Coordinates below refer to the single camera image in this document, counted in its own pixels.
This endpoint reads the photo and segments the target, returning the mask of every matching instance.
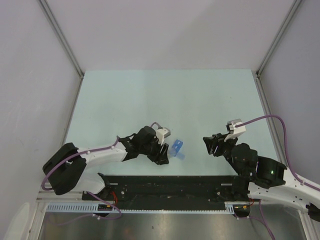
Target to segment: shiny metal surface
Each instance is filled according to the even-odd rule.
[[[277,240],[305,240],[296,210],[278,204],[264,205]],[[266,228],[255,220],[228,214],[124,214],[118,220],[86,217],[63,226],[83,213],[46,213],[39,240],[269,240]],[[251,216],[261,217],[258,205]]]

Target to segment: robotic arm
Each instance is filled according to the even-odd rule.
[[[145,126],[138,133],[117,137],[111,146],[77,148],[73,143],[66,143],[42,170],[56,195],[71,190],[97,194],[105,187],[105,183],[98,174],[84,172],[86,169],[110,162],[128,161],[139,154],[146,155],[157,165],[168,164],[169,146],[164,141],[170,134],[166,127],[154,130]]]
[[[217,198],[230,201],[248,198],[271,200],[308,212],[311,219],[319,222],[320,192],[304,182],[315,188],[320,188],[320,185],[307,179],[300,183],[284,164],[259,156],[256,150],[250,149],[245,143],[236,145],[238,137],[246,131],[245,126],[239,126],[241,124],[240,119],[230,121],[226,125],[227,134],[218,133],[203,138],[208,154],[224,156],[238,174],[233,179],[231,189],[218,189]]]

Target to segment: white table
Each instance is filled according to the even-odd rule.
[[[227,133],[227,121],[264,115],[252,72],[239,70],[87,71],[66,142],[76,147],[112,144],[157,121],[171,130],[169,147],[183,141],[184,160],[156,165],[146,156],[88,171],[106,175],[235,175],[223,157],[208,155],[203,137]],[[245,142],[277,160],[266,120],[247,126]]]

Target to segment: vent grille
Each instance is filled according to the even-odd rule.
[[[46,211],[48,213],[110,213],[109,210],[101,211],[98,210],[98,205],[100,203],[50,203]],[[232,204],[226,204],[225,210],[198,210],[198,211],[188,211],[188,210],[121,210],[124,214],[234,214],[234,208]]]

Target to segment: white wall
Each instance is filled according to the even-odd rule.
[[[262,74],[274,114],[288,131],[295,171],[320,184],[320,1],[306,0]]]
[[[48,0],[85,70],[257,70],[293,0]]]
[[[36,0],[5,1],[0,12],[3,239],[20,206],[36,200],[42,166],[62,143],[80,79]]]

